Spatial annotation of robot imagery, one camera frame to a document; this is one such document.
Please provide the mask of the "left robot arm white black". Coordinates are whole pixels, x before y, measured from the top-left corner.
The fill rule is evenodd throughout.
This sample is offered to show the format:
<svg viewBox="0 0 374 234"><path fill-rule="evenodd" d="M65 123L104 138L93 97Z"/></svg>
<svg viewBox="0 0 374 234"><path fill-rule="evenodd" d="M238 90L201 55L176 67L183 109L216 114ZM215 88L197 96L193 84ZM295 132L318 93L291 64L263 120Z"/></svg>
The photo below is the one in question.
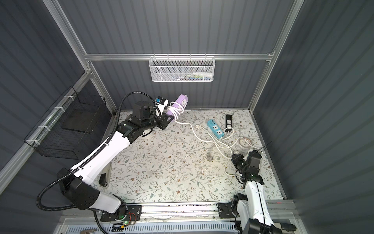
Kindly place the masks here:
<svg viewBox="0 0 374 234"><path fill-rule="evenodd" d="M125 148L139 137L144 137L156 127L164 130L173 116L158 111L161 106L152 106L147 101L139 101L133 112L120 122L114 133L100 144L83 161L71 168L72 175L60 182L63 195L80 210L96 209L116 213L125 203L114 195L109 195L92 186L95 178Z"/></svg>

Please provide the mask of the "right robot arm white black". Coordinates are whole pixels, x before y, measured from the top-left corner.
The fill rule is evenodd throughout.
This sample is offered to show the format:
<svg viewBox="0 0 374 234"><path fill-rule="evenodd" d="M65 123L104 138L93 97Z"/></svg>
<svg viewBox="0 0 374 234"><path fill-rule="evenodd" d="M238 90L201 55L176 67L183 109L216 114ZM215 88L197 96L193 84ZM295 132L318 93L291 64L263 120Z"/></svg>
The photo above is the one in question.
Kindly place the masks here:
<svg viewBox="0 0 374 234"><path fill-rule="evenodd" d="M259 175L262 155L259 151L243 154L233 154L231 162L236 172L237 180L243 185L244 193L234 196L232 209L240 217L243 234L281 234L270 217L264 195L264 181Z"/></svg>

